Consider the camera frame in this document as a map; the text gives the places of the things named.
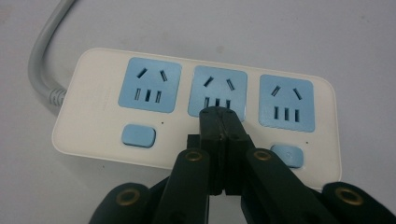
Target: gray cable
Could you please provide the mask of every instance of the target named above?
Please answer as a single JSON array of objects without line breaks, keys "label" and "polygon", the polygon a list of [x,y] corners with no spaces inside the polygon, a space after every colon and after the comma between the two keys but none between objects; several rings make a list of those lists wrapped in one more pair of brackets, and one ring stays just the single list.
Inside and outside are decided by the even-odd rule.
[{"label": "gray cable", "polygon": [[44,52],[47,45],[52,38],[53,33],[61,22],[62,18],[73,5],[76,0],[61,0],[58,6],[54,9],[50,15],[48,21],[41,30],[40,35],[33,46],[32,52],[29,58],[28,65],[28,77],[33,88],[46,99],[52,105],[62,105],[64,102],[64,96],[66,95],[66,89],[64,88],[52,88],[44,83],[41,76],[41,65],[44,56]]}]

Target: blue socket panel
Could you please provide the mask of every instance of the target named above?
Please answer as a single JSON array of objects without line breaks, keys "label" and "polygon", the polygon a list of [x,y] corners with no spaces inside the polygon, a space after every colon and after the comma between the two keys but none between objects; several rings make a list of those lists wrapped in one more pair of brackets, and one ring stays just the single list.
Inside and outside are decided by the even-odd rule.
[{"label": "blue socket panel", "polygon": [[312,133],[314,87],[308,80],[262,75],[259,122],[262,126]]},{"label": "blue socket panel", "polygon": [[132,58],[122,83],[119,105],[171,113],[175,109],[181,66],[144,58]]},{"label": "blue socket panel", "polygon": [[209,106],[223,106],[245,119],[248,75],[242,71],[196,66],[191,86],[189,115],[199,117],[199,112]]}]

